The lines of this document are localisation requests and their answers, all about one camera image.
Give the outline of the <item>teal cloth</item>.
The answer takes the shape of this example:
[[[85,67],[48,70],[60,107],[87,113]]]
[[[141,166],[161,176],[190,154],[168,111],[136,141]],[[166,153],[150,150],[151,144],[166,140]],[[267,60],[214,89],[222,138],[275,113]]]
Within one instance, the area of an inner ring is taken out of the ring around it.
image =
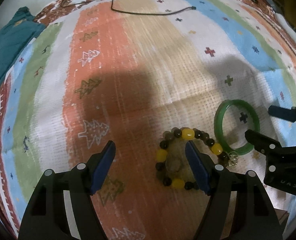
[[[0,85],[20,53],[45,29],[42,23],[34,22],[28,7],[21,7],[12,19],[0,29]]]

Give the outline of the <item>colourful striped bed sheet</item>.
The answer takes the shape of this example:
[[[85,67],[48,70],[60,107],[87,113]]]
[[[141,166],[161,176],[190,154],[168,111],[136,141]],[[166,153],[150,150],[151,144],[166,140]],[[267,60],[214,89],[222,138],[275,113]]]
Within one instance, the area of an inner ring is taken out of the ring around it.
[[[16,237],[41,173],[66,171],[106,142],[117,153],[93,198],[113,239],[191,239],[208,197],[167,189],[153,166],[172,128],[214,133],[226,99],[248,102],[263,133],[296,145],[296,33],[237,0],[111,0],[49,25],[0,87],[0,218]]]

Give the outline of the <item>green jade bangle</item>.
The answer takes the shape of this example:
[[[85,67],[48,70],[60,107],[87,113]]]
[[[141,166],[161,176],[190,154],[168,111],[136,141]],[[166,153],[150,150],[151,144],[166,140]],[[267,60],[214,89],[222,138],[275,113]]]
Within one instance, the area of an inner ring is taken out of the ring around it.
[[[223,101],[216,110],[215,117],[214,117],[214,134],[216,139],[218,140],[219,144],[223,147],[223,150],[226,153],[236,152],[237,155],[242,156],[245,154],[250,153],[254,146],[247,142],[244,146],[240,148],[232,149],[230,145],[225,141],[224,132],[223,132],[223,120],[226,111],[232,107],[236,106],[238,108],[244,108],[250,114],[250,117],[253,121],[253,126],[255,132],[260,132],[260,122],[259,117],[255,111],[255,109],[246,101],[235,99],[235,100],[225,100]]]

